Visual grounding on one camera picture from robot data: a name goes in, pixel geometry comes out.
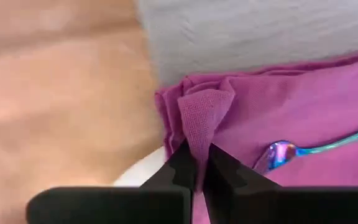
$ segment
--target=spoon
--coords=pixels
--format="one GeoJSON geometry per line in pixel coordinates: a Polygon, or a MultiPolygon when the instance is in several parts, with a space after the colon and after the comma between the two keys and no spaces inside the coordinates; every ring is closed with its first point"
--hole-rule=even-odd
{"type": "Polygon", "coordinates": [[[320,146],[320,147],[308,148],[308,149],[298,147],[289,141],[277,141],[269,145],[268,148],[269,150],[268,169],[272,170],[279,166],[282,166],[296,156],[300,157],[308,154],[316,154],[316,153],[328,151],[357,140],[358,140],[358,133],[355,133],[349,137],[346,137],[334,143],[327,144],[325,146],[320,146]]]}

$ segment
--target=wooden table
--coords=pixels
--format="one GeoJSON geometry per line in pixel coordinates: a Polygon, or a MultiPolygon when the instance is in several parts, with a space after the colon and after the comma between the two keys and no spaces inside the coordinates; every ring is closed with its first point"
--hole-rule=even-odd
{"type": "Polygon", "coordinates": [[[158,148],[156,87],[132,1],[0,0],[0,223],[158,148]]]}

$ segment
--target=gray fabric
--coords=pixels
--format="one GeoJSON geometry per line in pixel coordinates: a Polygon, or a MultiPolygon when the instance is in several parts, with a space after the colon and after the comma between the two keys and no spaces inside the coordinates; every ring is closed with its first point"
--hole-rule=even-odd
{"type": "Polygon", "coordinates": [[[358,0],[139,0],[162,85],[358,50],[358,0]]]}

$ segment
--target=pink napkin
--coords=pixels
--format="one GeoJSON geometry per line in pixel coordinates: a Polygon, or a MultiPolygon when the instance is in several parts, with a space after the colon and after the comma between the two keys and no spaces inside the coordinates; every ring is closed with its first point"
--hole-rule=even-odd
{"type": "MultiPolygon", "coordinates": [[[[191,75],[156,94],[172,152],[187,138],[202,183],[208,148],[255,166],[278,140],[320,146],[358,131],[358,55],[256,72],[191,75]]],[[[358,141],[296,158],[266,174],[280,185],[358,185],[358,141]]],[[[194,223],[209,223],[202,194],[194,223]]]]}

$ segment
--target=pink cloth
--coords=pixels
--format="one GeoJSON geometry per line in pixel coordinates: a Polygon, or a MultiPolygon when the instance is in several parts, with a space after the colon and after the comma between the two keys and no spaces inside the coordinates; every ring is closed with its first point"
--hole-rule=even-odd
{"type": "MultiPolygon", "coordinates": [[[[187,138],[205,169],[214,143],[249,167],[267,146],[320,146],[358,131],[358,55],[257,72],[191,75],[156,94],[168,155],[187,138]]],[[[281,185],[358,185],[358,141],[266,174],[281,185]]],[[[209,223],[202,194],[194,223],[209,223]]]]}

